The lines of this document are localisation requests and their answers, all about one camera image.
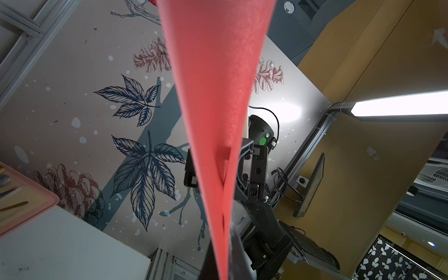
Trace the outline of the pink paper sheet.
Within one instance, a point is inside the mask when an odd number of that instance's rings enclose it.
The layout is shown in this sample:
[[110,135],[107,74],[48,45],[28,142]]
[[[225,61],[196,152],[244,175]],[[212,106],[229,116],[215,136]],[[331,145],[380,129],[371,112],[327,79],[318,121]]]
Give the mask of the pink paper sheet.
[[243,129],[274,1],[158,1],[219,278]]

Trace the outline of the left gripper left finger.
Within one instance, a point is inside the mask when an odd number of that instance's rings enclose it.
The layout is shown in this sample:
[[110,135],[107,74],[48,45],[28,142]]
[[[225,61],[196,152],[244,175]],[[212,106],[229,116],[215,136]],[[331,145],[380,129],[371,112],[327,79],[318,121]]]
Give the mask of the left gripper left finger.
[[215,259],[212,242],[208,246],[203,267],[198,280],[218,280],[217,262]]

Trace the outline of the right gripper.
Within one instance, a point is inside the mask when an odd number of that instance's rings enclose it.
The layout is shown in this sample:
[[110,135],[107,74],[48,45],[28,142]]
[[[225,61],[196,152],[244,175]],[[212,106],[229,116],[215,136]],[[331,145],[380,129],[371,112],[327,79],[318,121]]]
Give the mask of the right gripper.
[[266,183],[269,147],[248,138],[242,139],[234,200],[266,203],[270,190]]

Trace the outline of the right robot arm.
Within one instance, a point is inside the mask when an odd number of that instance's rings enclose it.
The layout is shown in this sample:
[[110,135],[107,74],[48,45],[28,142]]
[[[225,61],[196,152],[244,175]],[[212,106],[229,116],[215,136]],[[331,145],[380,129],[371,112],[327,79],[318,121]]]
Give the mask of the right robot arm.
[[292,239],[281,228],[273,205],[280,198],[266,183],[268,155],[277,139],[271,127],[259,116],[248,118],[248,138],[243,139],[238,161],[234,200],[248,212],[252,227],[241,237],[248,271],[259,280],[275,277],[292,248]]

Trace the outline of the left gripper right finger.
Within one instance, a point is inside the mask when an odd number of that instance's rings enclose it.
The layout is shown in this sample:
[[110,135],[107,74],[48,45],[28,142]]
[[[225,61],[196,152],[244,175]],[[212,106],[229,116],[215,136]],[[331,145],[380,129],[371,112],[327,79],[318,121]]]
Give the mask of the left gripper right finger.
[[230,229],[229,242],[229,280],[256,280],[257,274],[251,268],[252,263],[246,254],[239,232],[235,227]]

